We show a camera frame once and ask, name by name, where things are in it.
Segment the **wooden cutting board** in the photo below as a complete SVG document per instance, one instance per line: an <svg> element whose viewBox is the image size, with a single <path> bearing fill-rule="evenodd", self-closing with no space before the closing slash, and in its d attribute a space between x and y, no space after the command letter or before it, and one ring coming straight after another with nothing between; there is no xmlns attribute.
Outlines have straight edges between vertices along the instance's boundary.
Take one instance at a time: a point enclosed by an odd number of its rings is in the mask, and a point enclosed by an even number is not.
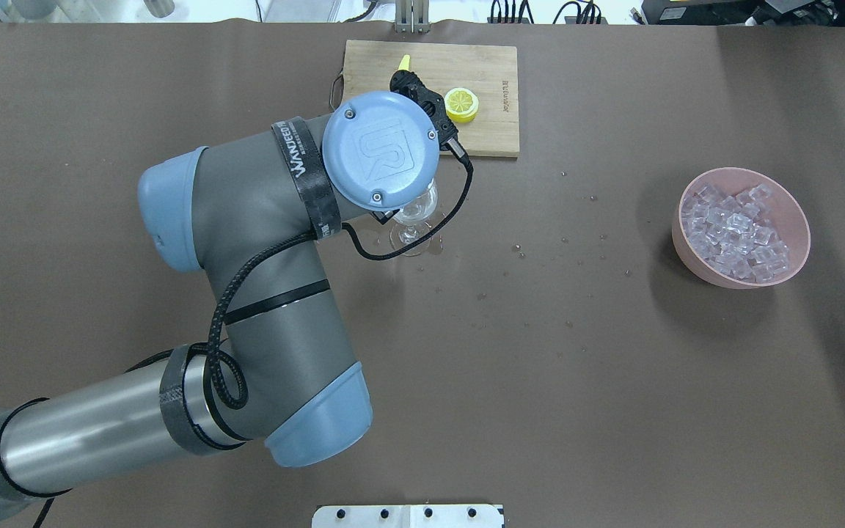
<svg viewBox="0 0 845 528"><path fill-rule="evenodd" d="M389 77L404 54L411 57L409 69L443 97L453 87L469 88L478 96L478 116L456 125L458 140L470 155L519 156L516 47L349 40L342 100L389 90Z"/></svg>

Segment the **bowl of ice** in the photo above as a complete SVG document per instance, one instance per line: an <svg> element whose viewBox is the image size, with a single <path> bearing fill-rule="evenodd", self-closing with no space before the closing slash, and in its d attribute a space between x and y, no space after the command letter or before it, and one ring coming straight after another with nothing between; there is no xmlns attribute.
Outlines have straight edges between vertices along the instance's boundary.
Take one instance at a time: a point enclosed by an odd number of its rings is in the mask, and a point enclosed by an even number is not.
<svg viewBox="0 0 845 528"><path fill-rule="evenodd" d="M811 251L808 218L791 193L770 177L736 167L691 181L671 232L694 274L735 290L785 282Z"/></svg>

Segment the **blue joint cap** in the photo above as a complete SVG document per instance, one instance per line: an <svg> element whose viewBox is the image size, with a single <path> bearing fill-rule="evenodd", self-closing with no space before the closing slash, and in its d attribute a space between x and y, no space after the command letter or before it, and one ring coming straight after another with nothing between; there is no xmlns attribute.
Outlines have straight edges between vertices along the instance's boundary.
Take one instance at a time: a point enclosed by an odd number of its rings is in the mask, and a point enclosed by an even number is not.
<svg viewBox="0 0 845 528"><path fill-rule="evenodd" d="M439 133L425 111L392 92L369 92L334 111L321 142L328 176L366 210L405 207L439 166Z"/></svg>
<svg viewBox="0 0 845 528"><path fill-rule="evenodd" d="M265 444L277 464L301 468L348 449L372 421L370 394L358 362L272 431Z"/></svg>
<svg viewBox="0 0 845 528"><path fill-rule="evenodd" d="M205 148L155 165L139 178L139 208L145 230L165 263L178 271L201 269L194 253L191 198L194 171Z"/></svg>

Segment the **glass base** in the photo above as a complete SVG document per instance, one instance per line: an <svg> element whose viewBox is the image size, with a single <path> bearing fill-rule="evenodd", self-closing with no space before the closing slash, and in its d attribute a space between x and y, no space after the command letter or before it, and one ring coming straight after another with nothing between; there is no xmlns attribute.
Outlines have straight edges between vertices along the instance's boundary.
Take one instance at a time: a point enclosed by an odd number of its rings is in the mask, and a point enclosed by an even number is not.
<svg viewBox="0 0 845 528"><path fill-rule="evenodd" d="M425 236L426 233L432 230L432 225L423 221L422 224L413 225L393 225L392 230L389 231L389 244L393 249L403 249L403 247L418 241L420 237ZM429 247L429 241L421 243L412 250L402 254L402 257L416 257L416 255L425 253L426 248Z"/></svg>

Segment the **robot logo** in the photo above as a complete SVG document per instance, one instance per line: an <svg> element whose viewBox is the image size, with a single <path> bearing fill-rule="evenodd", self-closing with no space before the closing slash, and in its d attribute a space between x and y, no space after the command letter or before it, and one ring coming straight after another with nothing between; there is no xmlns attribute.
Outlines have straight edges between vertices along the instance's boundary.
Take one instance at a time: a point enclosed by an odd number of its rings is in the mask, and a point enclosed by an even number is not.
<svg viewBox="0 0 845 528"><path fill-rule="evenodd" d="M400 120L373 123L356 135L363 173L379 181L416 167Z"/></svg>

